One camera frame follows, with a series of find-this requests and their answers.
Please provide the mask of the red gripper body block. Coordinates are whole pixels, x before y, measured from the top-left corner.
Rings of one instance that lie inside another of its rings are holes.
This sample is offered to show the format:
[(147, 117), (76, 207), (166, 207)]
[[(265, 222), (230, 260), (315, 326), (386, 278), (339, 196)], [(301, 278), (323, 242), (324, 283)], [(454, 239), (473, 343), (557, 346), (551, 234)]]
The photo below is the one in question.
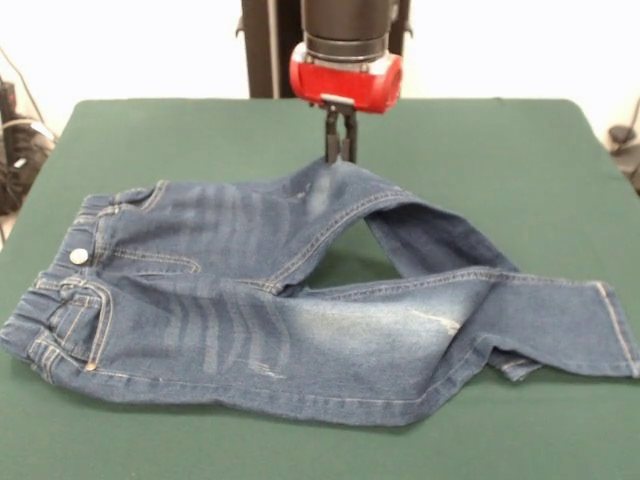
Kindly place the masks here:
[(294, 95), (308, 103), (351, 105), (356, 111), (383, 114), (397, 102), (403, 77), (401, 56), (386, 52), (364, 63), (332, 63), (312, 57), (301, 42), (289, 61)]

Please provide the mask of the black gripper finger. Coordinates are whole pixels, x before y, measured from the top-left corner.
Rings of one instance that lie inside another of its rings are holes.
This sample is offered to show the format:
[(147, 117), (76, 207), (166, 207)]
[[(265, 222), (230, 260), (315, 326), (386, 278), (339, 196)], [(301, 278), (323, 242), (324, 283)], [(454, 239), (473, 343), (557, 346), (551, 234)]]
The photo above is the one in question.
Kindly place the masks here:
[(335, 105), (325, 107), (325, 160), (328, 164), (333, 164), (341, 153), (341, 141), (338, 134), (339, 112)]
[(345, 161), (357, 162), (358, 120), (356, 110), (352, 106), (344, 107), (345, 136), (341, 142), (340, 153)]

